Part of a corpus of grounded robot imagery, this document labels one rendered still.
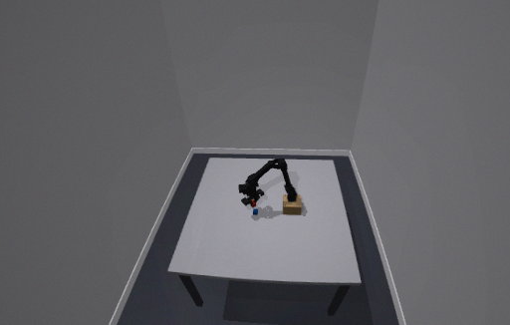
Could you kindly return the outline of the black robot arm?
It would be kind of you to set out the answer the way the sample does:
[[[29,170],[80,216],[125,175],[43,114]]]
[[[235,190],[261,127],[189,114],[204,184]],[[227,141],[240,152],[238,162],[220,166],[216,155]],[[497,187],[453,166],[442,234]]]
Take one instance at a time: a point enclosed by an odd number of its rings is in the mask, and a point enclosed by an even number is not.
[[[275,164],[277,163],[277,164]],[[243,193],[244,195],[249,195],[249,192],[254,193],[256,192],[256,187],[259,186],[258,180],[259,178],[264,175],[269,169],[276,168],[280,169],[283,173],[284,180],[285,180],[285,189],[288,193],[287,198],[290,202],[297,202],[297,192],[295,188],[292,186],[289,175],[287,172],[287,164],[284,159],[275,159],[272,161],[268,161],[264,166],[262,166],[257,172],[252,173],[248,176],[247,180],[245,181],[245,184],[239,184],[239,193]],[[249,190],[249,192],[248,192]]]

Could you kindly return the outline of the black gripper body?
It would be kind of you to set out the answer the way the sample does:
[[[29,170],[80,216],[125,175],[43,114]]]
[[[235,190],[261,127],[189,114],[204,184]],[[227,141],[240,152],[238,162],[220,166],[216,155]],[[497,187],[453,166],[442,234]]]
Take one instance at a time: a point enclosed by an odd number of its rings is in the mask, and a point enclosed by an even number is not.
[[[249,190],[248,190],[248,192],[249,192]],[[246,205],[248,205],[250,202],[252,202],[252,199],[254,199],[254,198],[256,198],[256,197],[259,197],[259,194],[260,194],[261,196],[263,196],[263,195],[264,195],[264,191],[263,191],[262,189],[258,189],[258,190],[256,190],[256,192],[254,192],[254,193],[249,192],[249,197],[248,197],[248,198],[246,198],[246,197],[242,198],[242,199],[241,199],[241,202],[242,202],[242,203],[246,206]]]

